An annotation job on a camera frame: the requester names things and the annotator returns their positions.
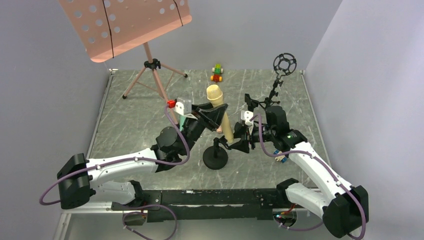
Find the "yellow toy microphone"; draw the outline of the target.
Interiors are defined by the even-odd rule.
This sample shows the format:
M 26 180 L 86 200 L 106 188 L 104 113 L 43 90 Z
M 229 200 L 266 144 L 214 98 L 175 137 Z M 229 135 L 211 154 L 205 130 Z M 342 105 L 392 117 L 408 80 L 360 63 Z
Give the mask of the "yellow toy microphone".
M 230 120 L 226 110 L 224 110 L 224 96 L 223 91 L 217 84 L 209 85 L 206 88 L 206 96 L 209 102 L 214 108 L 218 108 L 221 111 L 222 121 L 220 123 L 221 131 L 228 143 L 233 143 L 234 134 L 231 129 Z

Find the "black mic stand with clip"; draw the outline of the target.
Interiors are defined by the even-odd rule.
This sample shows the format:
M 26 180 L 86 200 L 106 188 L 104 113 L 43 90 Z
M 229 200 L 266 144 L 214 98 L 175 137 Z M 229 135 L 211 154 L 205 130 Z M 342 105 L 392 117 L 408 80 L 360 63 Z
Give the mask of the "black mic stand with clip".
M 244 102 L 247 105 L 247 111 L 254 112 L 254 109 L 259 106 L 259 101 L 258 100 L 255 100 L 255 99 L 252 99 L 248 93 L 246 93 L 244 95 Z M 254 125 L 255 124 L 254 124 L 254 121 L 253 121 L 253 125 L 252 126 L 247 126 L 247 129 L 249 130 L 250 133 L 252 133 L 252 131 L 254 129 Z

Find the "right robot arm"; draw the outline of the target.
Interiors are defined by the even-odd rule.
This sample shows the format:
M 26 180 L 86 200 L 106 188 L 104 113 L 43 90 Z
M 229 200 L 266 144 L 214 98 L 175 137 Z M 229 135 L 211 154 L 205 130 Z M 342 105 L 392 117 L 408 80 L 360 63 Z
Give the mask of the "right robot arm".
M 232 144 L 231 148 L 249 153 L 260 144 L 267 156 L 290 159 L 319 191 L 290 178 L 277 185 L 276 198 L 300 205 L 320 217 L 322 224 L 336 238 L 349 236 L 353 240 L 362 240 L 369 221 L 367 190 L 361 185 L 353 186 L 333 170 L 299 130 L 289 127 L 282 107 L 267 108 L 265 117 L 266 122 L 263 122 L 260 114 L 241 111 L 240 121 L 234 126 L 234 137 L 239 142 Z

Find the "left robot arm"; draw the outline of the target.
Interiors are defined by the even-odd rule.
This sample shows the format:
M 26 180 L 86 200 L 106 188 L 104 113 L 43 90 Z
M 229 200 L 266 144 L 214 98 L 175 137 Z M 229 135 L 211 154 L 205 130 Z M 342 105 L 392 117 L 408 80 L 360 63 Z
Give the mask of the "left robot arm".
M 159 173 L 185 164 L 204 130 L 213 132 L 223 124 L 227 108 L 226 103 L 184 105 L 181 100 L 169 101 L 165 114 L 174 110 L 186 119 L 183 124 L 171 123 L 163 128 L 151 147 L 106 158 L 86 158 L 83 153 L 73 155 L 56 175 L 60 207 L 74 209 L 89 201 L 112 201 L 128 207 L 143 205 L 141 183 L 135 180 L 123 183 L 116 179 L 136 173 Z

